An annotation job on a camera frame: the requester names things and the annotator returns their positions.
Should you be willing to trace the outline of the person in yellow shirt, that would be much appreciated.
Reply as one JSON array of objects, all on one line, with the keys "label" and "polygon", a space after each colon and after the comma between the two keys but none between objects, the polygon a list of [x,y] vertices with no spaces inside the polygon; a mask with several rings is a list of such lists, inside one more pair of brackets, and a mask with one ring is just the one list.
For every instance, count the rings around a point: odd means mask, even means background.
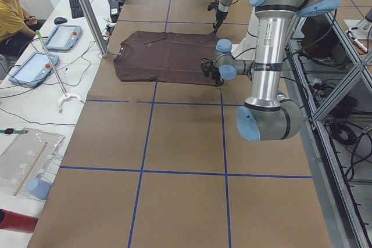
[{"label": "person in yellow shirt", "polygon": [[18,58],[45,20],[27,12],[21,0],[1,0],[1,55]]}]

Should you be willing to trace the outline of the aluminium frame rack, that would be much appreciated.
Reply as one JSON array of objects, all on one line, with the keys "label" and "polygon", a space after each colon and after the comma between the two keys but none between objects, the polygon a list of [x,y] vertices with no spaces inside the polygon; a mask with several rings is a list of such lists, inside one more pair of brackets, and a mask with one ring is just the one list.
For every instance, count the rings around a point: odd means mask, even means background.
[{"label": "aluminium frame rack", "polygon": [[348,21],[365,8],[302,19],[286,48],[285,82],[305,114],[301,137],[334,247],[371,246],[371,56]]}]

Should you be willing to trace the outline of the black keyboard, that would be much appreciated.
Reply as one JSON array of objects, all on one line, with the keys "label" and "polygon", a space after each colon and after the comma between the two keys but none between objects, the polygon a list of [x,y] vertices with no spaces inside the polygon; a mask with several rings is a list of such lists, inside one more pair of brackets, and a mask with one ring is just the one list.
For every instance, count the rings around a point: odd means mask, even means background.
[{"label": "black keyboard", "polygon": [[79,0],[69,0],[71,17],[73,19],[78,19],[84,17],[84,11],[80,5]]}]

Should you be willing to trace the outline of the far blue teach pendant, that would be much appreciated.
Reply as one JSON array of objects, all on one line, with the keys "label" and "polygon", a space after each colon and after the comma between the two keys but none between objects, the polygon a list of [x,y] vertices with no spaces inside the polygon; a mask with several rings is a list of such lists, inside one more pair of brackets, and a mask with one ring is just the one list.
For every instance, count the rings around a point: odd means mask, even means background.
[{"label": "far blue teach pendant", "polygon": [[81,33],[81,26],[67,24],[56,25],[48,39],[45,41],[45,46],[49,51],[69,51],[75,46]]}]

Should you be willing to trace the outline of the aluminium frame post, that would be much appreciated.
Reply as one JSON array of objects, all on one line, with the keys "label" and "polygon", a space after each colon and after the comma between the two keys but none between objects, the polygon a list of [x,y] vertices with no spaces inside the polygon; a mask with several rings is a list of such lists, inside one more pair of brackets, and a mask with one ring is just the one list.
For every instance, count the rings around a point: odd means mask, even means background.
[{"label": "aluminium frame post", "polygon": [[100,50],[102,57],[107,57],[108,49],[103,39],[101,29],[99,28],[98,22],[94,15],[94,11],[89,0],[79,0],[79,3],[83,9],[85,19],[87,20],[90,31],[94,37],[94,40]]}]

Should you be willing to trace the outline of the red cylinder bottle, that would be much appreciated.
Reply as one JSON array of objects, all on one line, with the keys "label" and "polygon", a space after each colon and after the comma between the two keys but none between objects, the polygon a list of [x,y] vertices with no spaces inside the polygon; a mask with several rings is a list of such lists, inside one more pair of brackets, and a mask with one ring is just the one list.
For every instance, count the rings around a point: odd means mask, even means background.
[{"label": "red cylinder bottle", "polygon": [[1,209],[1,229],[22,233],[33,233],[38,218]]}]

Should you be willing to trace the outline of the blue plastic cup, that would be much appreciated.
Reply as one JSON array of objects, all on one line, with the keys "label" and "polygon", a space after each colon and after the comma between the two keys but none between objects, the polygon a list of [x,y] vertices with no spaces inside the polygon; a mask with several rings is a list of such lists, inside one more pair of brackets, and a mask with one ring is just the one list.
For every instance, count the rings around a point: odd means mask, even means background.
[{"label": "blue plastic cup", "polygon": [[51,187],[52,184],[50,182],[38,178],[30,180],[26,185],[27,191],[40,200],[47,199]]}]

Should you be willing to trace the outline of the dark brown t-shirt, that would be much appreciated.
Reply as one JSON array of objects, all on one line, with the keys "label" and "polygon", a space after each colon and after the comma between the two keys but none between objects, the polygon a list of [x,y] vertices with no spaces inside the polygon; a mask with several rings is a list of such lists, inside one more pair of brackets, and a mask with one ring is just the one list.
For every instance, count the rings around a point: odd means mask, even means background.
[{"label": "dark brown t-shirt", "polygon": [[125,39],[114,59],[122,82],[175,82],[214,85],[201,69],[202,59],[214,57],[215,33],[183,34],[136,31]]}]

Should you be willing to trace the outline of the near blue teach pendant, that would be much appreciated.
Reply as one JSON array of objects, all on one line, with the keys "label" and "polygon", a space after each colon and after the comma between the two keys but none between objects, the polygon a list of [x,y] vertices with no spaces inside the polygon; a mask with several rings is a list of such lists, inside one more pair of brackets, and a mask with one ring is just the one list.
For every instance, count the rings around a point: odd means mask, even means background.
[{"label": "near blue teach pendant", "polygon": [[28,88],[34,88],[43,83],[51,73],[52,66],[46,55],[42,52],[34,52],[8,80],[15,84]]}]

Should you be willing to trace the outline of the clear plastic bag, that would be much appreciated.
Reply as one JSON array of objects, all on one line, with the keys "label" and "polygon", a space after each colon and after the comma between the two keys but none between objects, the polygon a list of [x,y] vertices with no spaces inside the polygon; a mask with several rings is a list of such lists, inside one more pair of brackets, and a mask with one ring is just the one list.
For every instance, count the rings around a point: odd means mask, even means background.
[{"label": "clear plastic bag", "polygon": [[27,183],[35,178],[53,184],[63,156],[59,149],[65,141],[62,134],[25,128],[1,153],[1,193],[39,200],[30,194]]}]

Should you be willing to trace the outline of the black computer mouse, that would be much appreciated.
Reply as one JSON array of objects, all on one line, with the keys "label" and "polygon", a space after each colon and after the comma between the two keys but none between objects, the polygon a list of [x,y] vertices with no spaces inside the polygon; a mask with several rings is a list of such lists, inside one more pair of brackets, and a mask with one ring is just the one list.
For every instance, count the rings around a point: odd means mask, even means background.
[{"label": "black computer mouse", "polygon": [[58,25],[58,24],[64,24],[64,23],[67,23],[67,18],[64,18],[64,17],[56,17],[54,19],[54,24],[55,25]]}]

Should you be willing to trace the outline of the blue teach pendant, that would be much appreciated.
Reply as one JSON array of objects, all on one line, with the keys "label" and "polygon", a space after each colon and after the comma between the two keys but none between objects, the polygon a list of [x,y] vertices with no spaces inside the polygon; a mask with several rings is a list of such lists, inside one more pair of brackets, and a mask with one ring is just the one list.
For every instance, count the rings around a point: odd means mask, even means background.
[{"label": "blue teach pendant", "polygon": [[46,55],[42,52],[34,52],[8,80],[15,84],[28,88],[34,88],[43,83],[51,73],[52,66]]},{"label": "blue teach pendant", "polygon": [[56,25],[48,39],[45,41],[45,46],[49,51],[69,51],[75,46],[81,33],[81,26],[67,24]]}]

